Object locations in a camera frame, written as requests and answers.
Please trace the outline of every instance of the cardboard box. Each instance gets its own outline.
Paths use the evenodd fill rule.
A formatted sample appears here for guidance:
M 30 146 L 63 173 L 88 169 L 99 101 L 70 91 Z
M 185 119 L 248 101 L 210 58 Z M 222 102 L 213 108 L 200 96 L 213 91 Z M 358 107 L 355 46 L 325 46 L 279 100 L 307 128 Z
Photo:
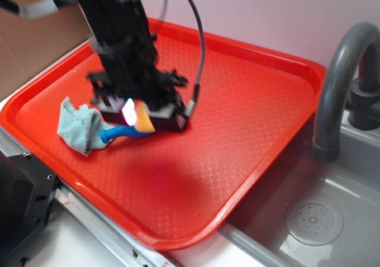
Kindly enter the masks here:
M 78 5 L 36 20 L 0 9 L 0 25 L 0 100 L 91 37 Z

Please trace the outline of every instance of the sink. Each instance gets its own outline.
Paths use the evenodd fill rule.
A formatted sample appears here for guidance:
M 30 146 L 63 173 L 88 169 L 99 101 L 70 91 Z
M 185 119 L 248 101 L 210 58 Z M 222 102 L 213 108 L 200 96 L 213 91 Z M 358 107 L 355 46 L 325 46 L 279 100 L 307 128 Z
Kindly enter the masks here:
M 319 163 L 313 126 L 310 120 L 227 224 L 251 240 L 246 248 L 285 265 L 380 266 L 380 138 L 342 125 L 340 158 Z

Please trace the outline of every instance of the gray faucet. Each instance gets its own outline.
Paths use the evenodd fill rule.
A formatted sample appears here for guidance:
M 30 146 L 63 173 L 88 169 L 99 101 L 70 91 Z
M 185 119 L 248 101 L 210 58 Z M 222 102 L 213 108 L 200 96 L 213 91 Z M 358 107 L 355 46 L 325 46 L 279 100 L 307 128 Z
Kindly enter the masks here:
M 359 77 L 353 80 L 358 67 Z M 316 159 L 330 162 L 339 157 L 344 108 L 351 111 L 353 127 L 379 127 L 379 100 L 380 31 L 371 23 L 360 23 L 343 37 L 326 74 L 314 127 Z

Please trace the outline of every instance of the orange plastic tray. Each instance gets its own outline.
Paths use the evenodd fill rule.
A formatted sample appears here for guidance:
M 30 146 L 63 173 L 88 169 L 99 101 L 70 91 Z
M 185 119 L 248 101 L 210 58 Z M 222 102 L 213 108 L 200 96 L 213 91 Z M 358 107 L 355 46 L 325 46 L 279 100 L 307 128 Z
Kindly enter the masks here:
M 191 82 L 198 33 L 166 23 L 158 67 Z M 294 56 L 206 35 L 199 105 L 183 133 L 118 138 L 88 157 L 57 136 L 66 96 L 89 103 L 89 45 L 36 78 L 0 113 L 0 124 L 99 210 L 159 250 L 188 247 L 215 231 L 316 109 L 324 69 Z M 192 85 L 183 90 L 185 102 Z

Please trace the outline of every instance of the blue cloth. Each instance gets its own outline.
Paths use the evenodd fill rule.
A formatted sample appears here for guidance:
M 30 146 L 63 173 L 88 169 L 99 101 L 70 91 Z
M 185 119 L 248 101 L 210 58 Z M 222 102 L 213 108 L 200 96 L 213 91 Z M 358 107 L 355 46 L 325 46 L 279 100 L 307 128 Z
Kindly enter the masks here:
M 106 147 L 99 137 L 99 131 L 112 129 L 114 126 L 102 121 L 100 112 L 84 104 L 76 110 L 69 97 L 61 104 L 58 135 L 72 149 L 88 155 L 93 149 Z

